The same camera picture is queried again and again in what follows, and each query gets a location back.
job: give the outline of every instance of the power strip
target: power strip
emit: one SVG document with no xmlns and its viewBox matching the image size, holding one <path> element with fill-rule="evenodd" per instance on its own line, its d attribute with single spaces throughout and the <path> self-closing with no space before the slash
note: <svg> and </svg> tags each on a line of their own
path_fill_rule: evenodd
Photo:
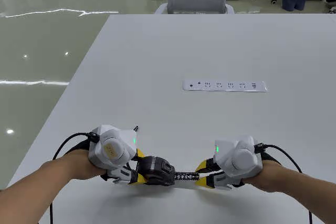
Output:
<svg viewBox="0 0 336 224">
<path fill-rule="evenodd" d="M 184 80 L 183 90 L 267 92 L 267 87 L 263 81 Z"/>
</svg>

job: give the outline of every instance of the forearm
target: forearm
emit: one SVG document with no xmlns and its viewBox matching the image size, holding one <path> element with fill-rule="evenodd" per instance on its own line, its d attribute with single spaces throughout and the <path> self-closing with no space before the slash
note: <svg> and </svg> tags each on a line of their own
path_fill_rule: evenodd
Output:
<svg viewBox="0 0 336 224">
<path fill-rule="evenodd" d="M 3 224 L 36 224 L 58 192 L 71 180 L 67 164 L 58 159 L 0 193 Z"/>
<path fill-rule="evenodd" d="M 325 223 L 335 222 L 336 184 L 287 169 L 279 191 L 299 201 Z"/>
</svg>

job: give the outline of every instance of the white table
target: white table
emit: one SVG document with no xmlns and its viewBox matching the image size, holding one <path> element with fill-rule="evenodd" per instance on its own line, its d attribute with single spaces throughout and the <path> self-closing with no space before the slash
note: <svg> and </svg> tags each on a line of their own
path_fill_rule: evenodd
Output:
<svg viewBox="0 0 336 224">
<path fill-rule="evenodd" d="M 335 30 L 327 14 L 111 16 L 11 184 L 49 160 L 70 134 L 107 123 L 139 125 L 139 148 L 177 170 L 211 157 L 215 139 L 251 134 L 286 149 L 311 176 L 336 182 Z M 184 78 L 263 80 L 269 92 L 186 92 Z M 55 224 L 308 223 L 295 200 L 251 186 L 111 184 L 69 183 L 55 200 Z"/>
</svg>

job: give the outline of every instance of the gray floor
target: gray floor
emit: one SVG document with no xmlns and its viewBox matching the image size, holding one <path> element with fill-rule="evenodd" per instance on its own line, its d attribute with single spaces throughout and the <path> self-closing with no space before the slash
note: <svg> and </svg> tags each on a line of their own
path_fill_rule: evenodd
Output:
<svg viewBox="0 0 336 224">
<path fill-rule="evenodd" d="M 0 0 L 0 188 L 6 187 L 108 15 L 150 14 L 164 2 Z M 285 12 L 270 0 L 228 3 L 237 13 Z M 327 11 L 321 1 L 308 1 L 304 10 Z"/>
</svg>

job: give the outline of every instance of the human hand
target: human hand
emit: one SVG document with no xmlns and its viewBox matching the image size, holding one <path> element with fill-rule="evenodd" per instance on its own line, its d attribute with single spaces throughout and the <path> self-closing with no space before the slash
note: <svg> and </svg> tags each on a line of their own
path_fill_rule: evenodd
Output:
<svg viewBox="0 0 336 224">
<path fill-rule="evenodd" d="M 65 169 L 69 170 L 71 179 L 89 179 L 103 175 L 106 170 L 97 168 L 89 161 L 87 150 L 75 150 L 57 159 Z"/>
<path fill-rule="evenodd" d="M 243 179 L 243 182 L 273 193 L 281 191 L 281 184 L 286 182 L 285 177 L 290 172 L 294 171 L 284 168 L 277 162 L 265 160 L 262 162 L 261 172 L 255 177 Z"/>
</svg>

